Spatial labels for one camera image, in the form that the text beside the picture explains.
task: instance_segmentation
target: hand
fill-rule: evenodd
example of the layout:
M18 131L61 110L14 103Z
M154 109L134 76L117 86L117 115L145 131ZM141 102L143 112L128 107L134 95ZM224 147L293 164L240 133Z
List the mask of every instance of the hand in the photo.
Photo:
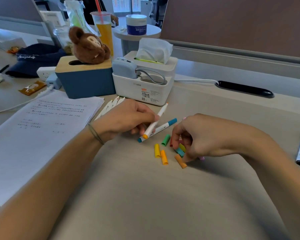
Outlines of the hand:
M146 131L145 125L158 121L159 118L147 105L132 99L125 99L121 104L93 121L91 125L106 142L117 134L129 130L132 134L140 132L140 135L143 135Z
M111 14L111 22L113 23L113 21L115 21L115 25L116 26L119 25L119 19L118 19L118 17L116 17L115 15Z
M185 162L197 157L221 157L230 154L247 155L255 142L271 139L255 127L204 114L187 117L172 131L172 145L179 146L182 137Z

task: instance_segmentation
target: wooden lid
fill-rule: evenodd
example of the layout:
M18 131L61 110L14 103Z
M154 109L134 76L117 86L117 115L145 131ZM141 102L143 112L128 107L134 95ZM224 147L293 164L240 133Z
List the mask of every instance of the wooden lid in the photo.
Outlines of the wooden lid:
M101 64L76 64L71 65L72 61L78 60L75 56L63 56L60 58L55 72L78 72L78 71L88 71L97 69L108 69L112 67L111 59L105 60Z

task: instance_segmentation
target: green marker cap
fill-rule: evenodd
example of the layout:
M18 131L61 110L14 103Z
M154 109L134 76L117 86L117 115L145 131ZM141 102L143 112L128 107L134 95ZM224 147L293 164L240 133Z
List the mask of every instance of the green marker cap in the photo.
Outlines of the green marker cap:
M170 140L170 135L166 135L166 137L164 138L164 140L161 143L161 145L163 145L163 146L166 147L168 145L169 140Z

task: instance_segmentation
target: charging cable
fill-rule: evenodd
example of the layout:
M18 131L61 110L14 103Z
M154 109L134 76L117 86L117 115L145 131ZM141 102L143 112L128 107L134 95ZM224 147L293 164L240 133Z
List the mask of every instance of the charging cable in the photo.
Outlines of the charging cable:
M144 70L146 70L146 71L152 71L152 72L155 72L155 73L159 74L160 76L162 76L163 82L156 82L156 81L153 80L153 78L152 78L147 72L145 72ZM150 78L150 80L153 81L155 84L158 84L158 85L164 85L164 84L166 83L166 78L165 78L165 76L162 75L161 73L155 71L155 70L142 68L142 69L136 69L136 72L143 72L143 73L146 74L146 75Z
M219 85L217 80L212 79L175 79L176 82L196 82L196 83L215 83Z
M15 109L15 108L18 108L18 107L20 107L20 106L22 106L22 105L24 105L24 104L30 103L30 102L32 102L32 101L35 101L36 99L38 99L38 98L40 98L40 97L43 97L43 96L46 95L48 92L52 91L52 89L53 89L53 86L49 86L46 90L44 90L43 92L40 92L35 98L33 98L33 99L29 100L29 101L26 101L26 102L24 102L24 103L22 103L22 104L18 104L18 105L16 105L16 106L13 106L13 107L11 107L11 108L7 108L7 109L4 109L4 110L0 110L0 113L5 112L5 111L9 111L9 110L12 110L12 109Z

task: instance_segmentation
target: blue tissue box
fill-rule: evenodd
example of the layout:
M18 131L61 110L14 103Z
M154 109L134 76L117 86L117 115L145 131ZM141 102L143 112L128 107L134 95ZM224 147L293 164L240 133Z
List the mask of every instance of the blue tissue box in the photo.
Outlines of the blue tissue box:
M59 60L55 73L70 99L115 94L111 59L98 65L83 64L75 56Z

